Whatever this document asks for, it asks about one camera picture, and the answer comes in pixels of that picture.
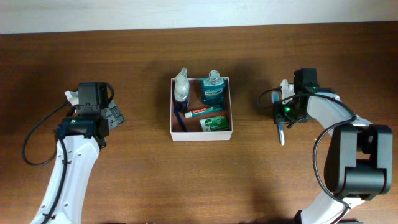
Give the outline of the green soap box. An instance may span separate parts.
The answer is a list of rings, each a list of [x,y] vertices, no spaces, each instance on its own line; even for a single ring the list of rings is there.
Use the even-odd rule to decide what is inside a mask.
[[[229,123],[225,115],[201,119],[200,126],[203,132],[229,130]]]

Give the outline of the clear spray bottle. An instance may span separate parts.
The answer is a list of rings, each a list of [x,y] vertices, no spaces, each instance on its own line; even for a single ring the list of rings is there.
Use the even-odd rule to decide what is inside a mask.
[[[175,77],[174,101],[175,109],[186,112],[190,104],[190,82],[187,78],[187,68],[183,67]]]

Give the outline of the blue disposable razor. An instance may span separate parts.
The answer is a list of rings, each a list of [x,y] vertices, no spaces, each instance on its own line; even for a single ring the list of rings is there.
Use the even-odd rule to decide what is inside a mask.
[[[187,128],[186,128],[186,126],[185,126],[185,124],[184,124],[184,122],[182,120],[182,117],[181,117],[180,112],[178,111],[178,109],[174,108],[174,114],[175,114],[175,116],[177,118],[177,121],[178,121],[179,125],[181,126],[183,132],[187,132]]]

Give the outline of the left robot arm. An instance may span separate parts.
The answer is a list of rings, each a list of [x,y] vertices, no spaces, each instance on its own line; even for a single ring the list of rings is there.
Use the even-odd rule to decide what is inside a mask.
[[[66,91],[69,111],[54,131],[55,162],[44,198],[32,223],[80,223],[91,170],[112,129],[125,118],[109,83],[80,83]]]

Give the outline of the green toothpaste tube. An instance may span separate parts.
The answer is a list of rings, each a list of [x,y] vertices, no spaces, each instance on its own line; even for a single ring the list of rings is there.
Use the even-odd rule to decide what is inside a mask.
[[[223,105],[213,105],[213,106],[206,106],[204,108],[195,109],[184,114],[185,118],[193,118],[197,116],[202,116],[204,114],[215,113],[219,111],[224,111],[225,107]]]

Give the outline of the blue mouthwash bottle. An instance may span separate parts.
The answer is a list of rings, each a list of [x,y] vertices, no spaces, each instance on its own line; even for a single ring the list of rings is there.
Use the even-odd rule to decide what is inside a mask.
[[[217,105],[223,102],[225,81],[217,70],[209,72],[208,78],[201,81],[202,103],[205,105]]]

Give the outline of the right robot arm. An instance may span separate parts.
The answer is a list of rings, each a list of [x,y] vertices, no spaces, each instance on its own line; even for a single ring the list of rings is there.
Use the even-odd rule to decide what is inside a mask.
[[[294,71],[272,90],[274,122],[288,128],[318,121],[323,131],[312,150],[312,164],[321,187],[317,198],[299,210],[295,223],[339,223],[358,205],[388,193],[392,185],[393,133],[372,124],[344,104],[337,92],[318,84],[314,68]]]

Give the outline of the blue white toothbrush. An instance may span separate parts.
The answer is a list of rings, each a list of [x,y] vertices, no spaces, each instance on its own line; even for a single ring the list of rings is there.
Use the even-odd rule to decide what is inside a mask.
[[[271,100],[272,103],[275,104],[276,102],[279,101],[279,94],[277,91],[273,91],[271,93]],[[279,134],[279,142],[283,146],[285,144],[285,137],[284,137],[284,132],[283,132],[283,127],[280,123],[276,123],[277,126],[277,132]]]

